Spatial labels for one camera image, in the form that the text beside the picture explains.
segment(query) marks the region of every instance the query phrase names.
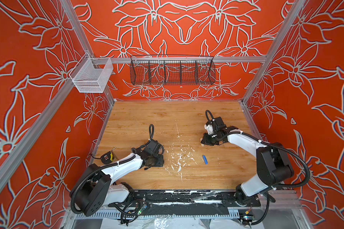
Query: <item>wood grain surface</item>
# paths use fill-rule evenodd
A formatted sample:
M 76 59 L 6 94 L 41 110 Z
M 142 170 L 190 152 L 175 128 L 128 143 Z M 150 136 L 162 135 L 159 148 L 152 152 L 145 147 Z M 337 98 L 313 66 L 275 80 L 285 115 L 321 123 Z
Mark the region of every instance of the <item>wood grain surface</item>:
M 134 189 L 235 189 L 256 173 L 256 159 L 230 143 L 201 146 L 206 109 L 227 126 L 251 134 L 238 102 L 116 102 L 97 157 L 113 147 L 119 159 L 127 156 L 148 141 L 153 124 L 153 139 L 165 148 L 164 167 L 133 171 L 117 183 L 127 182 Z M 100 160 L 94 163 L 103 165 Z

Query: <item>red wall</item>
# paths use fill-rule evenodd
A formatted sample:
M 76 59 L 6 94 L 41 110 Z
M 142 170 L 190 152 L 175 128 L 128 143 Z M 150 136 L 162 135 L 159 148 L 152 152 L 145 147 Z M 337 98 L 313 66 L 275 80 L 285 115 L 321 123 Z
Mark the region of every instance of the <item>red wall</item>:
M 58 0 L 0 1 L 0 165 L 83 56 Z M 58 228 L 109 104 L 75 88 L 0 193 L 0 228 Z
M 315 228 L 344 228 L 344 1 L 306 2 L 248 107 L 264 138 L 310 166 L 298 193 Z
M 98 57 L 143 54 L 261 56 L 267 53 L 292 1 L 72 0 Z M 232 100 L 243 97 L 259 63 L 216 65 L 210 86 L 133 86 L 126 64 L 109 82 L 118 100 Z

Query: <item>black wire basket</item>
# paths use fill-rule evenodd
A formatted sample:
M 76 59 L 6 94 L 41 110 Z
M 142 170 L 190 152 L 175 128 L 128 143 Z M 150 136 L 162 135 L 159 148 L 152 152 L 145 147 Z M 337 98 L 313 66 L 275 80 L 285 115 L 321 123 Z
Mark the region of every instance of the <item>black wire basket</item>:
M 215 65 L 212 56 L 131 56 L 133 85 L 212 85 Z

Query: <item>wooden tabletop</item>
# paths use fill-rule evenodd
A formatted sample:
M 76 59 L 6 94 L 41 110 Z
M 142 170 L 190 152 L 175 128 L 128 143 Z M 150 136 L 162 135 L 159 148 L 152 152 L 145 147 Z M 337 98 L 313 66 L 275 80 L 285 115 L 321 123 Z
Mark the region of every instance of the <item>wooden tabletop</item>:
M 235 189 L 256 173 L 256 159 L 230 143 L 201 146 L 207 109 L 227 126 L 251 134 L 238 102 L 116 102 L 97 157 L 113 147 L 119 159 L 127 156 L 148 141 L 153 124 L 153 139 L 165 148 L 164 167 L 133 171 L 117 183 L 127 182 L 134 189 Z M 103 165 L 100 160 L 94 163 Z

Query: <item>floral wallpaper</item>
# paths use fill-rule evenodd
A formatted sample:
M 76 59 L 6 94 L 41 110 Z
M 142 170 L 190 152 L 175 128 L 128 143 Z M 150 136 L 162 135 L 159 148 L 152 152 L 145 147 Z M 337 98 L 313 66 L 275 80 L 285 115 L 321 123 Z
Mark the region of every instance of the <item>floral wallpaper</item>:
M 248 108 L 264 140 L 309 165 L 298 193 L 314 228 L 344 228 L 344 0 L 306 1 Z
M 58 0 L 0 0 L 0 165 L 84 52 Z M 109 111 L 75 88 L 0 194 L 0 228 L 58 228 Z
M 293 0 L 72 0 L 97 57 L 145 54 L 264 56 Z M 127 64 L 114 65 L 118 100 L 238 100 L 260 63 L 218 63 L 209 86 L 133 86 Z

